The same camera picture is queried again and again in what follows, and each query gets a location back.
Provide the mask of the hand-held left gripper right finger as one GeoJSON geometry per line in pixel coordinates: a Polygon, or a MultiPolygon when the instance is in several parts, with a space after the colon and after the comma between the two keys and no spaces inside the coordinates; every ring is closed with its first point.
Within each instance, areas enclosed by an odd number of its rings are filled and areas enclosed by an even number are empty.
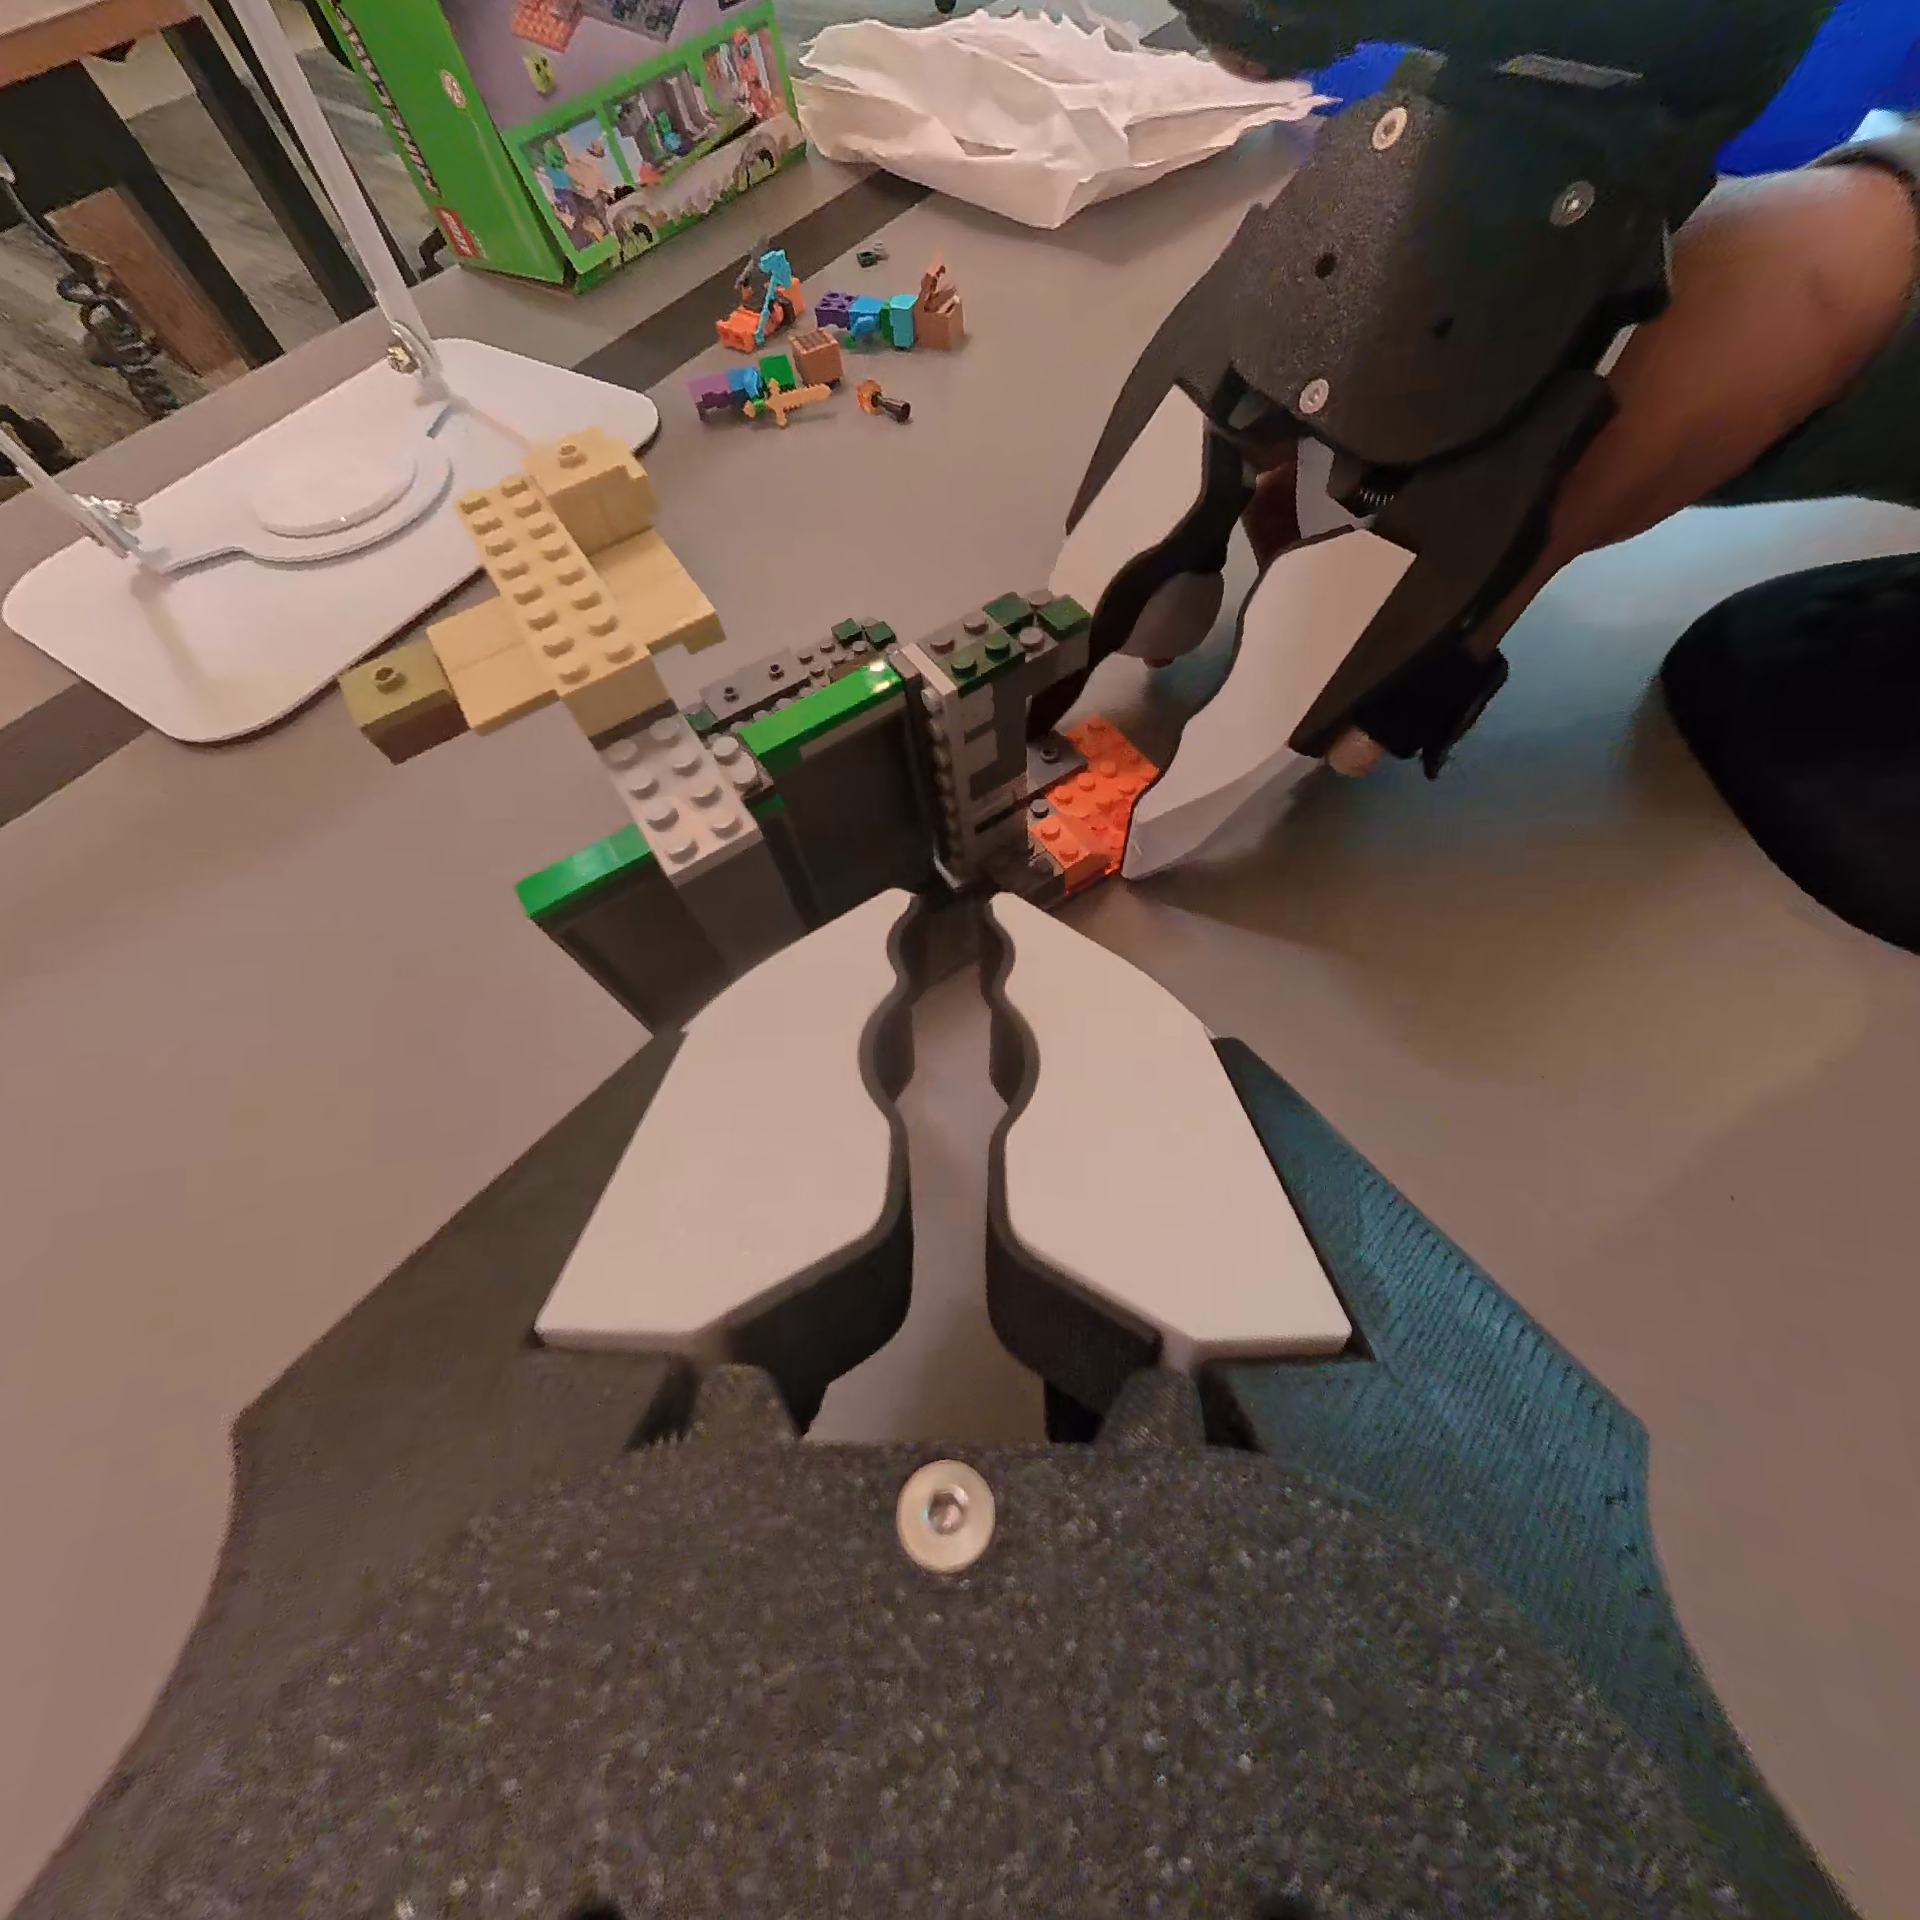
{"type": "Polygon", "coordinates": [[[983,919],[990,1309],[1036,1373],[1341,1352],[1352,1321],[1198,1015],[1036,904],[983,919]]]}

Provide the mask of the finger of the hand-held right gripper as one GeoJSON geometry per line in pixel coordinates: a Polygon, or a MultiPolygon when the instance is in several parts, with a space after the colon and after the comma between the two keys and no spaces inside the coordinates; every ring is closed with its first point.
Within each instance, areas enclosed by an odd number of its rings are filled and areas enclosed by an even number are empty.
{"type": "Polygon", "coordinates": [[[1048,576],[1089,611],[1086,671],[1114,656],[1162,664],[1212,634],[1252,496],[1244,447],[1167,387],[1114,466],[1087,473],[1048,576]]]}
{"type": "Polygon", "coordinates": [[[1409,571],[1407,549],[1349,530],[1273,559],[1239,611],[1231,663],[1134,806],[1125,878],[1149,879],[1270,827],[1316,759],[1290,735],[1409,571]]]}

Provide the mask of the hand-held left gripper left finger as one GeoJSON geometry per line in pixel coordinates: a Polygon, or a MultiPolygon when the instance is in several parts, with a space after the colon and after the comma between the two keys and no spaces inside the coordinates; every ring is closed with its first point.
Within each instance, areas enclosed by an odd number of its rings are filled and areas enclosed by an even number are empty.
{"type": "Polygon", "coordinates": [[[874,1352],[901,1329],[918,919],[916,895],[881,891],[690,1018],[534,1318],[541,1343],[874,1352]]]}

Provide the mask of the brick building model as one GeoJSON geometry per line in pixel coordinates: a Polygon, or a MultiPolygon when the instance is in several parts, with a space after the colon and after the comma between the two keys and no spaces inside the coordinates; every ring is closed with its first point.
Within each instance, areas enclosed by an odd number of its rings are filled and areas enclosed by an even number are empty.
{"type": "Polygon", "coordinates": [[[1087,659],[1089,611],[1009,591],[901,640],[878,619],[674,699],[664,659],[725,638],[656,527],[638,455],[588,437],[463,497],[492,597],[348,670],[389,760],[561,709],[629,822],[524,879],[521,914],[649,1031],[888,889],[1068,895],[1029,808],[1122,832],[1159,768],[1109,719],[1036,731],[1087,659]]]}

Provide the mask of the person's right forearm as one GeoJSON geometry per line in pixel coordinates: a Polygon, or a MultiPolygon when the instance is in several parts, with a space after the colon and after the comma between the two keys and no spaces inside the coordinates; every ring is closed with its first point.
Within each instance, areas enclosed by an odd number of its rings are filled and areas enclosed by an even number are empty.
{"type": "Polygon", "coordinates": [[[1745,473],[1756,499],[1862,496],[1917,502],[1917,138],[1857,142],[1816,163],[1852,199],[1818,288],[1833,322],[1831,387],[1745,473]]]}

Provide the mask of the brown top office desk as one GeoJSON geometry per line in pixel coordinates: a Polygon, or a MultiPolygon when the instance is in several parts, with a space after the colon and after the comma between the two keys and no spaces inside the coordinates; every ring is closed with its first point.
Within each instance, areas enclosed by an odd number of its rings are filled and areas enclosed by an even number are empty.
{"type": "Polygon", "coordinates": [[[196,3],[4,1],[4,161],[26,209],[55,238],[102,241],[102,265],[134,314],[185,344],[196,371],[233,377],[280,355],[280,339],[192,222],[89,62],[162,38],[239,159],[257,138],[282,159],[263,110],[233,71],[196,3]]]}

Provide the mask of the person's right hand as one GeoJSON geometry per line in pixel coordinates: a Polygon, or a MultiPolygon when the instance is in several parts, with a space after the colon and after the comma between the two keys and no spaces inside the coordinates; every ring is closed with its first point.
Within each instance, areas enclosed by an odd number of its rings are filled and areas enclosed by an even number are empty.
{"type": "Polygon", "coordinates": [[[1615,359],[1615,414],[1558,489],[1540,558],[1478,631],[1484,653],[1565,565],[1695,504],[1813,409],[1792,185],[1726,183],[1679,231],[1670,304],[1615,359]]]}

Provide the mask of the pile of small brick figures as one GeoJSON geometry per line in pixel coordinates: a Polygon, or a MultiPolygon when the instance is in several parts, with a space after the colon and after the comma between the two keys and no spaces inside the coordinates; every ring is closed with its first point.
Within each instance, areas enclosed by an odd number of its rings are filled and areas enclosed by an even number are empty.
{"type": "Polygon", "coordinates": [[[964,302],[936,257],[910,295],[823,289],[809,302],[788,253],[758,246],[733,281],[733,305],[716,322],[732,354],[688,382],[704,424],[788,424],[793,416],[852,393],[852,362],[878,351],[957,351],[969,339],[964,302]]]}

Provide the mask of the crumpled white paper bag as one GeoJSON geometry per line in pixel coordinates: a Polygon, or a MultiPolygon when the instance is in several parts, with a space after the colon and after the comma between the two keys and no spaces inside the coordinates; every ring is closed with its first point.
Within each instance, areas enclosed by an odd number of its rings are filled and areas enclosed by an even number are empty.
{"type": "Polygon", "coordinates": [[[824,159],[1039,231],[1332,104],[1302,79],[1240,79],[1152,47],[1082,6],[834,22],[806,46],[794,99],[824,159]]]}

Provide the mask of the blue plastic bin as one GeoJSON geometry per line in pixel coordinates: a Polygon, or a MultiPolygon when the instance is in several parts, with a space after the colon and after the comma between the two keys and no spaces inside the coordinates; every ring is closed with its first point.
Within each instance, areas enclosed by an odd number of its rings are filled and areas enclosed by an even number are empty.
{"type": "Polygon", "coordinates": [[[1917,3],[1841,1],[1758,120],[1716,158],[1721,175],[1789,170],[1846,144],[1874,112],[1917,107],[1917,3]]]}

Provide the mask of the black mesh office chair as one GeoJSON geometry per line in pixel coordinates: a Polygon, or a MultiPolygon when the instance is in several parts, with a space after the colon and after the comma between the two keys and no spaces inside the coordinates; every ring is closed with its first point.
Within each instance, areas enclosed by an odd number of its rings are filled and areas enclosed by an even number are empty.
{"type": "Polygon", "coordinates": [[[1917,558],[1745,586],[1676,640],[1660,683],[1762,855],[1839,921],[1917,952],[1917,558]]]}

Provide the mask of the toy brick set box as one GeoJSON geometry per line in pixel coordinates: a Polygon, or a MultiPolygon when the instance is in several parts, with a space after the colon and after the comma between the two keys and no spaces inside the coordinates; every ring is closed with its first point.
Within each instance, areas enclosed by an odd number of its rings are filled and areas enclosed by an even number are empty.
{"type": "Polygon", "coordinates": [[[802,151],[762,1],[322,1],[445,250],[585,289],[802,151]]]}

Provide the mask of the white book stand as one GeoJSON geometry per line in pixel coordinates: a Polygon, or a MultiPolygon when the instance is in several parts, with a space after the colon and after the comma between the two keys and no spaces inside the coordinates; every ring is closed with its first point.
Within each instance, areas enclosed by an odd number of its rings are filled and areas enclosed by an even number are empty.
{"type": "Polygon", "coordinates": [[[468,338],[437,339],[271,3],[234,3],[368,271],[386,354],[130,506],[12,466],[81,537],[4,601],[12,631],[188,744],[252,735],[461,586],[463,497],[536,447],[641,453],[650,398],[468,338]]]}

